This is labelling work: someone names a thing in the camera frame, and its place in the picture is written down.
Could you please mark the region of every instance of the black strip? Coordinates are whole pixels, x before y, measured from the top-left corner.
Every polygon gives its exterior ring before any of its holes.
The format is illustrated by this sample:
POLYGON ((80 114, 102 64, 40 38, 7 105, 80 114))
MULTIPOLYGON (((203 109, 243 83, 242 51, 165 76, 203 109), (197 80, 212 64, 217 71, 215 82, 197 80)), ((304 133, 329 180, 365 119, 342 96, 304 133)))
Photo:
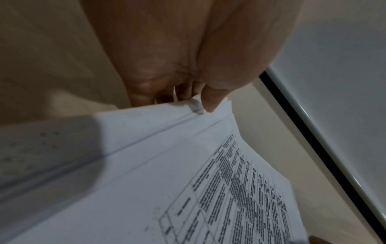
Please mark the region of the black strip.
POLYGON ((370 224, 371 228, 375 231, 375 233, 379 236, 383 243, 386 243, 386 230, 379 222, 379 220, 375 217, 370 208, 366 205, 363 199, 360 197, 358 192, 354 189, 354 187, 347 180, 346 176, 342 173, 342 171, 335 164, 334 160, 329 156, 323 146, 320 144, 318 139, 314 136, 314 134, 310 131, 304 121, 297 114, 295 109, 291 106, 291 104, 287 101, 285 96, 281 93, 275 83, 271 80, 269 75, 264 72, 260 75, 261 81, 271 92, 273 97, 278 101, 280 106, 284 109, 299 131, 303 134, 305 139, 314 149, 316 154, 320 157, 326 167, 333 174, 335 179, 341 185, 343 190, 349 196, 351 201, 354 203, 359 212, 363 215, 366 221, 370 224))

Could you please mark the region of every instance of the stack of paper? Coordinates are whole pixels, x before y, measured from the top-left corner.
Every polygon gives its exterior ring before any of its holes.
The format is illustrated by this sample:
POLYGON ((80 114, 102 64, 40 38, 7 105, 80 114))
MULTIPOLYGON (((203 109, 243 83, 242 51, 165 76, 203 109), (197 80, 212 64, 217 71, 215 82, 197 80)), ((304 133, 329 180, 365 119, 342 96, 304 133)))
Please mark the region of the stack of paper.
POLYGON ((199 98, 0 129, 0 243, 307 243, 291 184, 199 98))

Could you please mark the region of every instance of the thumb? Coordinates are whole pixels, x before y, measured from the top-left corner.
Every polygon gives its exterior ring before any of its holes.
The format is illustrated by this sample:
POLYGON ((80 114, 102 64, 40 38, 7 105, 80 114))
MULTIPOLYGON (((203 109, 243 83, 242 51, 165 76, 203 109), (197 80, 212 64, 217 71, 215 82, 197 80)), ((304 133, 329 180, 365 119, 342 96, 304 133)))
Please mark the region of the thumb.
POLYGON ((208 85, 202 89, 201 103, 207 112, 213 112, 222 100, 230 93, 230 90, 214 89, 208 85))

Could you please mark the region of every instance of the glossy surface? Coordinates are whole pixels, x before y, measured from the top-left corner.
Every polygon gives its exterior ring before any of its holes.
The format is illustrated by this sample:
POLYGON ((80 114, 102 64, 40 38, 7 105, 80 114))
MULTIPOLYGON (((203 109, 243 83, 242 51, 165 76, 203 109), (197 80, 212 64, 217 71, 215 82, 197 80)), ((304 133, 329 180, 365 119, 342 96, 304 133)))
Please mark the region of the glossy surface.
POLYGON ((329 4, 335 17, 301 15, 268 73, 386 226, 386 2, 329 4))

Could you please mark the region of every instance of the paper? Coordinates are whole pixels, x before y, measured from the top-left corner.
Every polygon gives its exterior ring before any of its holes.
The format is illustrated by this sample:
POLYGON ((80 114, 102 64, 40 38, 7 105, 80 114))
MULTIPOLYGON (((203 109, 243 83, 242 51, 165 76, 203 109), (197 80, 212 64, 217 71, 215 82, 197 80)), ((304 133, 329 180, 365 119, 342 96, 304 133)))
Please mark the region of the paper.
POLYGON ((307 243, 290 183, 241 139, 230 102, 13 197, 0 214, 7 243, 307 243), (101 162, 86 194, 47 200, 101 162))

